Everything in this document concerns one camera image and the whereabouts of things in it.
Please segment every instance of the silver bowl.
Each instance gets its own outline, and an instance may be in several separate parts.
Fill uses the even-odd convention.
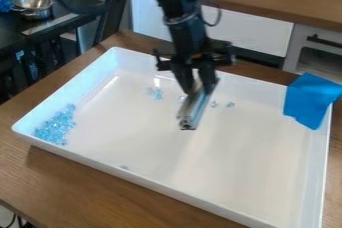
[[[52,15],[53,0],[12,0],[13,11],[20,11],[27,19],[42,20]]]

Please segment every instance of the cable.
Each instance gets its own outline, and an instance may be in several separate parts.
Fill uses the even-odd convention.
[[[85,6],[85,7],[76,7],[71,2],[67,3],[67,2],[64,2],[63,0],[57,0],[57,1],[59,2],[61,6],[63,6],[70,12],[79,14],[79,15],[100,14],[108,10],[108,5],[106,3],[95,4],[95,5]]]
[[[13,214],[12,221],[9,223],[9,225],[7,225],[5,227],[0,226],[0,228],[10,228],[14,224],[16,217],[17,217],[17,215]]]
[[[89,5],[84,7],[76,7],[73,3],[67,3],[63,0],[57,0],[61,6],[66,8],[72,13],[79,14],[79,15],[99,15],[105,13],[109,10],[110,3],[102,3],[96,5]]]
[[[221,21],[221,18],[222,18],[222,9],[218,5],[215,5],[215,6],[217,8],[217,17],[216,17],[216,21],[213,24],[205,21],[204,17],[203,17],[203,14],[201,15],[201,19],[202,19],[203,23],[205,25],[210,26],[210,27],[214,27],[214,26],[218,25],[218,23]]]

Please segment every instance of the white plastic tray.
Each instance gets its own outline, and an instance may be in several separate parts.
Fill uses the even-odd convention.
[[[175,119],[181,89],[152,56],[112,48],[13,125],[37,147],[249,227],[319,228],[331,108],[312,131],[282,114],[286,87],[219,72],[196,131]],[[164,92],[163,100],[146,93]],[[226,108],[229,102],[234,107]],[[57,146],[34,130],[68,104]]]

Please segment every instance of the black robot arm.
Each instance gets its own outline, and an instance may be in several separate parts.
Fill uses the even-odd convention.
[[[203,88],[210,94],[218,81],[215,67],[234,61],[231,44],[208,38],[200,0],[157,1],[173,42],[172,53],[155,49],[158,69],[171,70],[186,94],[196,90],[192,69],[198,69]],[[171,61],[160,60],[166,54]]]

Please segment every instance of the blue towel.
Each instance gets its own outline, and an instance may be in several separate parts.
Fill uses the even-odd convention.
[[[10,0],[0,0],[0,12],[11,11],[12,1]]]
[[[305,73],[292,82],[286,92],[284,115],[316,130],[329,105],[342,96],[342,86]]]

